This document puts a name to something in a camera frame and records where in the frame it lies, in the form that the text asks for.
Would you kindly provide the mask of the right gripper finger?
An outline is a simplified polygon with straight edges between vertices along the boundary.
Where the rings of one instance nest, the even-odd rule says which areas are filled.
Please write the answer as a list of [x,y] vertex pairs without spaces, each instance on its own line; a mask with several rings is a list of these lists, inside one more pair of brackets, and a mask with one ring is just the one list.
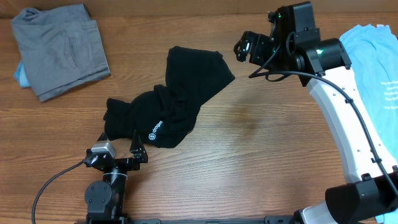
[[256,42],[258,39],[258,34],[252,31],[245,31],[242,36],[243,42]]
[[245,47],[245,42],[242,40],[239,40],[235,46],[234,46],[234,53],[236,55],[236,60],[239,62],[245,62],[246,61],[246,47]]

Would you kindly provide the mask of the black t-shirt with logo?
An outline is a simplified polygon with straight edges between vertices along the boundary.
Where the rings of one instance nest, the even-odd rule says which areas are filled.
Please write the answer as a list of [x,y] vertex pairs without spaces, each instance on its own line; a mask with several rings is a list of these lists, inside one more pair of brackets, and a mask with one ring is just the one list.
[[165,85],[155,85],[130,103],[108,99],[103,117],[110,140],[132,138],[174,148],[195,127],[203,104],[235,79],[219,52],[175,46],[169,50]]

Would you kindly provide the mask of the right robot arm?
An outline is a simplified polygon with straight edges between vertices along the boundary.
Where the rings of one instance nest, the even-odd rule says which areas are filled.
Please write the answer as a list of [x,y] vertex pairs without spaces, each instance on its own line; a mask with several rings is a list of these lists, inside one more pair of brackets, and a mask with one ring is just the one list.
[[268,13],[269,35],[246,31],[234,46],[254,77],[279,82],[298,76],[318,103],[338,146],[345,184],[329,188],[318,205],[266,223],[360,223],[397,209],[397,161],[381,142],[361,100],[351,60],[338,39],[323,40],[305,1]]

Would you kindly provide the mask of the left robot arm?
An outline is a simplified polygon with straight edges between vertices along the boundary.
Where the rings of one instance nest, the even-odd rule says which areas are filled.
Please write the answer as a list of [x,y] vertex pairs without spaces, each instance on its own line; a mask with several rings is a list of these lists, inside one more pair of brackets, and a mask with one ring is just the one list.
[[133,135],[130,153],[131,157],[117,159],[116,148],[105,133],[86,150],[83,163],[103,173],[102,179],[90,184],[85,192],[87,223],[132,223],[129,215],[124,213],[127,173],[139,170],[140,164],[148,162],[138,133]]

